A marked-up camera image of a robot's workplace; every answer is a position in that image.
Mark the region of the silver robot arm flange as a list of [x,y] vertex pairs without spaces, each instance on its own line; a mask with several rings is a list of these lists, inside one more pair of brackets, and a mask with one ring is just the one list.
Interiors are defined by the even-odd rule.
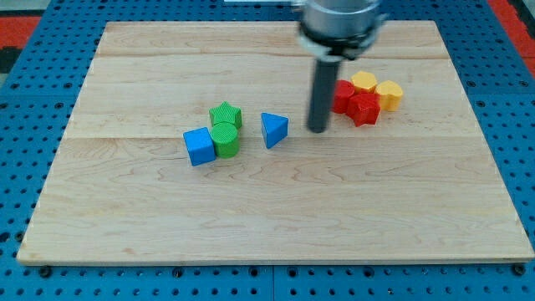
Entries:
[[380,4],[380,0],[300,1],[298,43],[324,62],[356,60],[376,41],[387,19]]

